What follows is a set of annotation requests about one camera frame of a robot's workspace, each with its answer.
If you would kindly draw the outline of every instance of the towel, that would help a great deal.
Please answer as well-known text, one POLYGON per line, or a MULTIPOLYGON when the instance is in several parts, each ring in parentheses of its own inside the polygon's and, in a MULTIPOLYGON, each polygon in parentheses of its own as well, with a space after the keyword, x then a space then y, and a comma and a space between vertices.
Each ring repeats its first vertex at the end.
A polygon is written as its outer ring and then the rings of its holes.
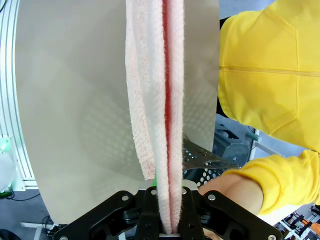
POLYGON ((183 0, 126 0, 125 67, 132 134, 160 217, 178 231, 182 200, 183 0))

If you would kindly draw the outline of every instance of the table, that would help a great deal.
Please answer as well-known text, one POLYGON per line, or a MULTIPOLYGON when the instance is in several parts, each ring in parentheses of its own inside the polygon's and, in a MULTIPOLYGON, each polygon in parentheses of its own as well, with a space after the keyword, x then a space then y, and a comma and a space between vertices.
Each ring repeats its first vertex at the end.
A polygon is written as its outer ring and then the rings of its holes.
MULTIPOLYGON (((44 203, 60 224, 119 190, 134 194, 143 180, 126 89, 125 13, 124 0, 29 0, 18 5, 11 72, 21 145, 44 203)), ((218 26, 218 0, 185 1, 184 132, 209 150, 218 26)))

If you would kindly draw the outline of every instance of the floor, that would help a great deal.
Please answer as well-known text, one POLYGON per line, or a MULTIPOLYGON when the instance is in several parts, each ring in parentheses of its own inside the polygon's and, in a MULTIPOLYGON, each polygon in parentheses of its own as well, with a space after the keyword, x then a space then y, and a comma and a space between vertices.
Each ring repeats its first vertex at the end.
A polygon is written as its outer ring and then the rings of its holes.
MULTIPOLYGON (((272 2, 273 0, 220 0, 220 17, 225 18, 247 10, 261 10, 272 2)), ((217 116, 217 122, 224 124, 241 139, 244 139, 248 143, 250 142, 249 139, 246 139, 246 132, 250 131, 248 126, 243 126, 238 122, 223 118, 222 116, 217 116)), ((273 148, 286 157, 299 155, 303 150, 301 147, 280 142, 263 133, 261 134, 261 137, 263 144, 273 148)), ((265 155, 265 152, 259 149, 256 150, 256 157, 264 157, 265 155)), ((38 193, 39 191, 37 190, 18 192, 16 198, 27 199, 38 193)), ((28 201, 2 199, 0 200, 0 213, 0 228, 8 229, 16 233, 23 240, 33 240, 35 229, 22 228, 20 222, 41 223, 42 219, 48 215, 48 211, 41 196, 28 201)), ((42 234, 40 239, 45 240, 47 237, 42 234)))

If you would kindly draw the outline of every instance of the metal screw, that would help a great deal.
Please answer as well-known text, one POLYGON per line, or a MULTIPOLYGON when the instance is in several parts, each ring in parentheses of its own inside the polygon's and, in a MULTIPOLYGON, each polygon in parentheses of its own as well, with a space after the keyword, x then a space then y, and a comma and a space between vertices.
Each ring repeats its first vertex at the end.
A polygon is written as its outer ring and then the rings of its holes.
POLYGON ((268 240, 276 240, 276 236, 275 235, 269 235, 268 236, 268 240))
POLYGON ((208 199, 209 199, 210 201, 214 201, 214 200, 216 200, 216 196, 213 195, 213 194, 210 194, 210 195, 208 196, 208 199))
POLYGON ((125 195, 125 196, 123 196, 122 197, 122 201, 127 201, 129 199, 129 197, 127 196, 127 195, 125 195))

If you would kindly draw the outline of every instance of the yellow sweatshirt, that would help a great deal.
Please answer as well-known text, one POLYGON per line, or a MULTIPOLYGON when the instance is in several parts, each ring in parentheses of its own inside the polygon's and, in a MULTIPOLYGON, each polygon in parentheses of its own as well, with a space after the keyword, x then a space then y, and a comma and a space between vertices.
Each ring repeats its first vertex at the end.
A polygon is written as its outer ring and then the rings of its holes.
POLYGON ((320 1, 277 0, 228 18, 220 32, 218 97, 228 117, 310 149, 226 172, 260 184, 261 214, 320 204, 320 1))

